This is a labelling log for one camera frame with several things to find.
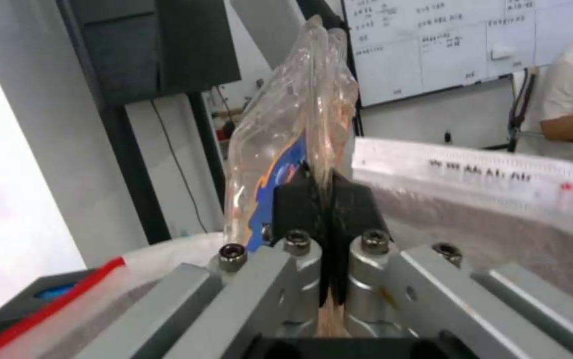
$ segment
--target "whiteboard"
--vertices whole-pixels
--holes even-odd
[[[344,0],[363,106],[551,64],[573,0]]]

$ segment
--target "red label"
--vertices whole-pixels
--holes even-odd
[[[562,184],[562,190],[573,191],[573,183],[566,182],[566,183]]]

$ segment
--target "screw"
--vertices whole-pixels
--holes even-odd
[[[390,237],[386,232],[369,229],[362,234],[362,250],[373,255],[386,254],[389,241]]]
[[[220,269],[236,273],[247,261],[246,248],[238,243],[229,243],[220,248]]]
[[[272,233],[271,233],[271,224],[264,223],[262,225],[262,241],[264,243],[271,243],[272,240]]]
[[[311,252],[311,236],[303,230],[289,230],[286,232],[284,250],[296,257],[309,254]]]
[[[461,254],[459,248],[450,243],[437,243],[432,246],[432,249],[446,259],[446,261],[452,263],[453,266],[457,268],[461,267],[461,261],[464,259],[464,255]]]

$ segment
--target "black cable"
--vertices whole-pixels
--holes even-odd
[[[163,128],[163,132],[165,133],[167,144],[169,145],[169,150],[171,151],[171,154],[173,155],[173,161],[175,161],[175,165],[178,167],[178,170],[180,171],[180,175],[182,176],[182,181],[184,181],[184,187],[187,188],[187,192],[189,193],[189,197],[191,197],[191,202],[193,202],[193,209],[195,209],[195,216],[197,217],[197,221],[200,223],[200,227],[202,227],[202,230],[204,230],[204,233],[207,233],[208,230],[206,230],[204,223],[202,223],[202,218],[200,218],[200,211],[198,211],[198,209],[197,209],[197,203],[195,202],[195,198],[193,198],[193,193],[191,193],[191,189],[189,188],[189,182],[187,181],[187,178],[184,176],[184,171],[182,171],[182,166],[180,166],[180,161],[178,161],[178,157],[175,155],[175,151],[173,150],[173,145],[171,144],[171,139],[169,138],[169,133],[166,130],[165,122],[163,121],[163,118],[160,116],[160,112],[158,112],[158,108],[156,106],[156,103],[153,100],[151,100],[151,106],[154,108],[154,111],[156,112],[156,116],[158,116],[158,121],[160,121],[160,125]]]
[[[229,114],[229,121],[233,122],[233,116],[231,115],[231,109],[229,108],[229,104],[227,104],[226,100],[224,99],[224,95],[222,95],[222,91],[220,91],[220,86],[216,86],[215,89],[217,90],[218,95],[220,95],[220,99],[222,100],[222,103],[224,104],[224,106],[226,107],[226,111]]]

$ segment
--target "plastic bag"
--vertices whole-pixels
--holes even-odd
[[[273,189],[304,161],[321,193],[341,160],[357,83],[346,66],[346,35],[311,18],[282,66],[251,100],[229,145],[224,236],[227,242],[263,243],[272,220]]]
[[[518,263],[573,296],[573,163],[358,139],[353,172],[400,250],[452,243],[476,270]]]

